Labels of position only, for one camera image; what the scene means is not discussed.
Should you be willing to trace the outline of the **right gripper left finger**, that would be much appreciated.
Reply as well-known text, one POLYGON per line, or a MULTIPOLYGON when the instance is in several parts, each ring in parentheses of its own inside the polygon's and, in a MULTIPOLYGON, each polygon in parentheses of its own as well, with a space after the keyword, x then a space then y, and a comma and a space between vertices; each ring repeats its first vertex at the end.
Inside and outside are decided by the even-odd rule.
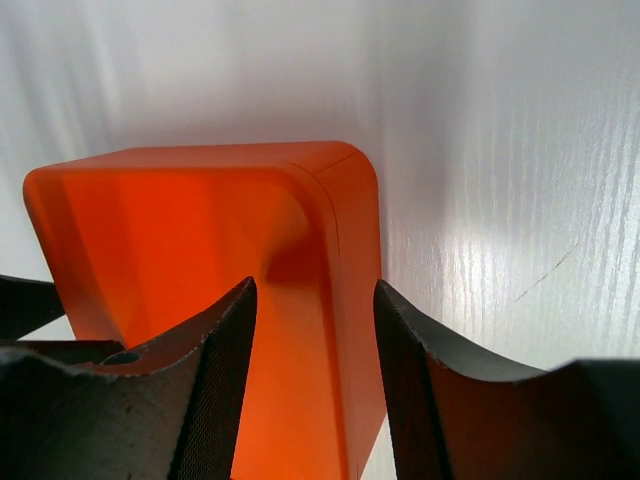
POLYGON ((257 312, 246 278, 133 348, 1 339, 5 479, 227 479, 257 312))

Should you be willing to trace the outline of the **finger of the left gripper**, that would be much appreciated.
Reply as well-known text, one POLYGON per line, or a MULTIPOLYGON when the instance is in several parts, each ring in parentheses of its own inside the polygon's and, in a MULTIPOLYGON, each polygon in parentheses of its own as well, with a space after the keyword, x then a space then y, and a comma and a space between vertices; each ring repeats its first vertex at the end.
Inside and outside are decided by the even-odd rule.
POLYGON ((1 276, 1 339, 18 340, 65 314, 53 282, 1 276))

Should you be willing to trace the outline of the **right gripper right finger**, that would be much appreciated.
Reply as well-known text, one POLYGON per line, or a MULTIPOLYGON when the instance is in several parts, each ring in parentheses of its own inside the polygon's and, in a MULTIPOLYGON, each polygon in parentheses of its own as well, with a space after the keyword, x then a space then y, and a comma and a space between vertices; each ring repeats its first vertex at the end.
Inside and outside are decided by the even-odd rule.
POLYGON ((639 364, 543 371, 420 312, 385 281, 374 320, 401 479, 635 479, 639 364))

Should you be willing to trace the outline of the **orange box lid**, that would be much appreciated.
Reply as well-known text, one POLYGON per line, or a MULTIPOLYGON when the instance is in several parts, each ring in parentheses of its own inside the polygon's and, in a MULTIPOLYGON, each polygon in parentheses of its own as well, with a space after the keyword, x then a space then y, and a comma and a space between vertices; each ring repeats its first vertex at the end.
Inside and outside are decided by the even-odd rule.
POLYGON ((79 339, 142 344, 254 279, 234 478, 362 475, 386 407, 378 182, 358 148, 129 149, 35 169, 23 196, 79 339))

